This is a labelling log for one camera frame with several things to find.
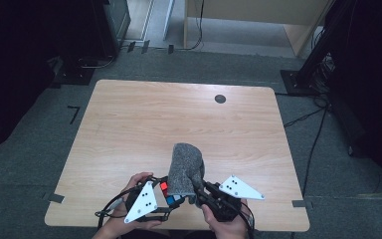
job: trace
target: white bracket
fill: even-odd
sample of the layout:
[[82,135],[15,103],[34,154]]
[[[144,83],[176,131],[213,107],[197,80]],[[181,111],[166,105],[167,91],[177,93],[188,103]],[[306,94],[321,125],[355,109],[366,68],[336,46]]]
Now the white bracket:
[[123,220],[125,223],[134,221],[157,209],[157,201],[152,184],[151,181],[146,182],[128,214],[126,214]]
[[264,200],[265,195],[239,179],[235,175],[230,176],[219,186],[219,190],[236,198]]

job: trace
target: hand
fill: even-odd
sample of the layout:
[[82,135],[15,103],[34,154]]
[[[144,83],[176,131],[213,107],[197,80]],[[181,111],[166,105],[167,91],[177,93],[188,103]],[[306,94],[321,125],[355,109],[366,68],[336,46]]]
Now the hand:
[[[123,188],[121,192],[131,187],[134,187],[138,182],[144,182],[145,179],[151,175],[153,175],[152,172],[141,172],[131,176],[131,179],[129,179],[128,184],[125,186],[125,188]],[[123,201],[126,201],[127,197],[128,197],[128,194],[125,194],[124,196],[122,196]],[[127,213],[128,212],[126,211],[125,203],[122,202],[114,208],[112,216],[122,216],[122,215],[126,215]],[[162,223],[161,221],[147,221],[147,222],[133,221],[133,222],[125,224],[123,222],[123,218],[109,218],[107,222],[100,228],[100,230],[95,234],[93,238],[94,239],[116,238],[120,235],[123,235],[125,233],[132,231],[133,229],[141,228],[141,229],[148,230],[150,228],[160,225],[161,223]]]
[[[247,205],[246,199],[241,202]],[[247,207],[242,207],[246,214],[249,214]],[[237,215],[233,221],[219,222],[213,215],[212,210],[206,204],[201,206],[204,214],[204,220],[209,224],[210,230],[216,234],[217,239],[244,239],[247,232],[247,224]]]

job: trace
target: black round hole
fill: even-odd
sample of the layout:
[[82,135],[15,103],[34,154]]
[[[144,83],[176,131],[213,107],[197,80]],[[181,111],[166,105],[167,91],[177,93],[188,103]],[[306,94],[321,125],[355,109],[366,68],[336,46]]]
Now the black round hole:
[[222,95],[217,95],[215,97],[215,101],[219,104],[223,104],[225,101],[226,101],[226,97],[222,96]]

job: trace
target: gray carpet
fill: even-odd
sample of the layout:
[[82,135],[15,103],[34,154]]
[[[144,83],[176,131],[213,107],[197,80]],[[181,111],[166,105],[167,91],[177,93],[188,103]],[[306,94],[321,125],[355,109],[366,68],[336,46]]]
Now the gray carpet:
[[[120,52],[95,71],[89,86],[46,89],[0,145],[0,238],[91,238],[95,228],[49,227],[45,192],[58,183],[82,116],[99,79],[271,87],[284,93],[280,70],[298,70],[303,60],[140,49]],[[317,109],[311,98],[278,96],[284,122]],[[70,124],[74,109],[79,115]],[[286,128],[300,185],[321,114]],[[345,137],[327,113],[309,170],[305,199],[311,227],[294,238],[382,238],[382,169],[369,158],[347,154]],[[257,220],[269,220],[259,217]],[[289,232],[258,232],[257,238],[291,238]]]

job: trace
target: person's right hand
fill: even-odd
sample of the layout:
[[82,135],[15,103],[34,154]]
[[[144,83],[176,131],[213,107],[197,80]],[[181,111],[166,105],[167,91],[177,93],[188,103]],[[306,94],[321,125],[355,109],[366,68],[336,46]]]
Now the person's right hand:
[[[247,205],[247,200],[242,199],[241,202]],[[212,210],[206,204],[201,206],[203,210],[204,219],[209,224],[210,230],[216,234],[217,239],[244,239],[247,232],[247,224],[238,215],[230,222],[219,222],[213,215]]]

